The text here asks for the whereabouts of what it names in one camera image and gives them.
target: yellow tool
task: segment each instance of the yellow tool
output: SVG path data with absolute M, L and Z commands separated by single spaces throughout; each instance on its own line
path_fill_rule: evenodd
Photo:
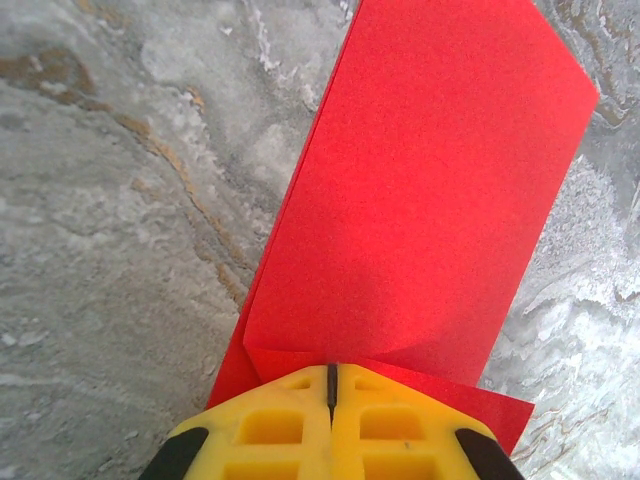
M 183 422 L 140 480 L 522 478 L 479 421 L 357 365 L 328 365 Z

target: rectangular cutout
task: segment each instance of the rectangular cutout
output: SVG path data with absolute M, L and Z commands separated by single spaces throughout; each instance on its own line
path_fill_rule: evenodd
M 365 480 L 441 480 L 433 458 L 420 455 L 365 455 Z
M 230 463 L 224 468 L 224 480 L 297 480 L 299 465 L 280 463 Z
M 424 440 L 418 415 L 408 407 L 379 407 L 360 417 L 362 440 Z
M 258 410 L 242 422 L 237 442 L 243 445 L 302 443 L 304 416 L 294 410 Z

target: marble countertop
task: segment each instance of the marble countertop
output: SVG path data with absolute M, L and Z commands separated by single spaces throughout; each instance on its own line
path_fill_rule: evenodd
M 640 4 L 539 0 L 601 94 L 481 386 L 531 479 L 640 478 Z M 204 405 L 353 15 L 0 4 L 0 478 L 137 478 Z

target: black rubber grip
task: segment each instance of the black rubber grip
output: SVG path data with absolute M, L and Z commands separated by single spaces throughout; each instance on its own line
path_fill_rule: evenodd
M 208 435 L 206 428 L 196 427 L 171 437 L 164 442 L 139 480 L 183 480 Z
M 456 430 L 456 438 L 480 480 L 524 480 L 493 438 L 470 428 Z

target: folded red paper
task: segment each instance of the folded red paper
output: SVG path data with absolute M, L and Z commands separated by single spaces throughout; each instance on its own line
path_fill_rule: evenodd
M 211 403 L 353 362 L 511 451 L 532 406 L 473 386 L 596 101 L 529 0 L 363 0 Z

